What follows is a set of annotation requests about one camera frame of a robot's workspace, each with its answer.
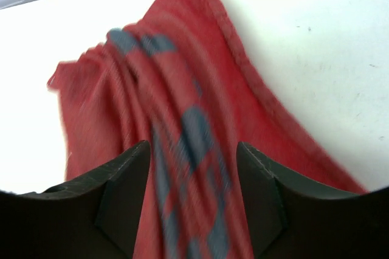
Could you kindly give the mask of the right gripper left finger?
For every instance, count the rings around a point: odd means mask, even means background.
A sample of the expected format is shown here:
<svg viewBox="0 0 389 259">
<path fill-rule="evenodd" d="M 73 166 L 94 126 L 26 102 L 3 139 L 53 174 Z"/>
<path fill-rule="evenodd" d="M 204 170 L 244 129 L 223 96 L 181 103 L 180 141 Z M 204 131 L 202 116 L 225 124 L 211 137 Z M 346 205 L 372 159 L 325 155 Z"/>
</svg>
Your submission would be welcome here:
<svg viewBox="0 0 389 259">
<path fill-rule="evenodd" d="M 131 258 L 150 145 L 45 192 L 1 193 L 2 258 Z"/>
</svg>

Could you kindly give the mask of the red pillowcase with grey print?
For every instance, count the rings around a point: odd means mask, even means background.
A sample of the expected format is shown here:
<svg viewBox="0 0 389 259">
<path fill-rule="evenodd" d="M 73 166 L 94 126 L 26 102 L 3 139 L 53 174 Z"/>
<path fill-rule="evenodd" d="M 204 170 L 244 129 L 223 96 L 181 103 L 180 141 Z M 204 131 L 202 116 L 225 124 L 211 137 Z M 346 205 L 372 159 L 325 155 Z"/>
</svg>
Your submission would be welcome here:
<svg viewBox="0 0 389 259">
<path fill-rule="evenodd" d="M 264 84 L 220 0 L 155 0 L 104 44 L 62 62 L 67 178 L 141 140 L 152 155 L 135 258 L 252 258 L 236 166 L 248 142 L 310 178 L 362 187 Z"/>
</svg>

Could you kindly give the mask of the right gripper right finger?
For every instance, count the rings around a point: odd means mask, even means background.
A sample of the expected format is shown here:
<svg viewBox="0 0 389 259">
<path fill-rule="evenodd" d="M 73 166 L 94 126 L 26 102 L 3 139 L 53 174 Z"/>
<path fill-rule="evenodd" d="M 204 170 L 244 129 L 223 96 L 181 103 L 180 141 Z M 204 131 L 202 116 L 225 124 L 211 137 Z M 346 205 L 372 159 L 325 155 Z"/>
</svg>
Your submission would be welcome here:
<svg viewBox="0 0 389 259">
<path fill-rule="evenodd" d="M 244 142 L 236 160 L 255 258 L 388 257 L 387 188 L 339 190 Z"/>
</svg>

